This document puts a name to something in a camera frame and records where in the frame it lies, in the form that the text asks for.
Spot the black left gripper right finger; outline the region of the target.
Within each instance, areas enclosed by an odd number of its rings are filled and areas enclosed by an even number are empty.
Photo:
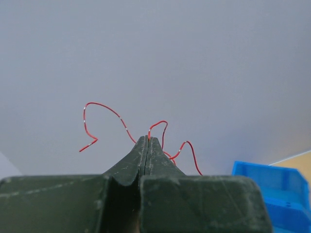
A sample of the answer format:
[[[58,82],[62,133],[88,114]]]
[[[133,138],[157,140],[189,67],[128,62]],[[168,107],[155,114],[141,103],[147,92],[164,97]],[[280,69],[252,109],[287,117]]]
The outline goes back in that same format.
[[[140,180],[143,233],[270,233],[258,185],[244,176],[185,175],[148,141]]]

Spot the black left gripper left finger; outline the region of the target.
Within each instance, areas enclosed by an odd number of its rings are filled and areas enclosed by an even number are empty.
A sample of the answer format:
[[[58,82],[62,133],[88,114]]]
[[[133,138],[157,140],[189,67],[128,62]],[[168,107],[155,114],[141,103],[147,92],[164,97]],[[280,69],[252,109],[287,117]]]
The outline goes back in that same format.
[[[102,174],[12,176],[0,182],[3,233],[138,233],[142,136]]]

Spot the large blue divided bin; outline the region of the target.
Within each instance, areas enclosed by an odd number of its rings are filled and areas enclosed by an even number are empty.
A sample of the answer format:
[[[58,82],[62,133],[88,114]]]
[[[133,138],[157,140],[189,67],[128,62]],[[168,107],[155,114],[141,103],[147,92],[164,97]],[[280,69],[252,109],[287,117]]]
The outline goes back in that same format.
[[[232,175],[253,179],[260,187],[275,233],[309,233],[309,183],[296,168],[236,161]]]

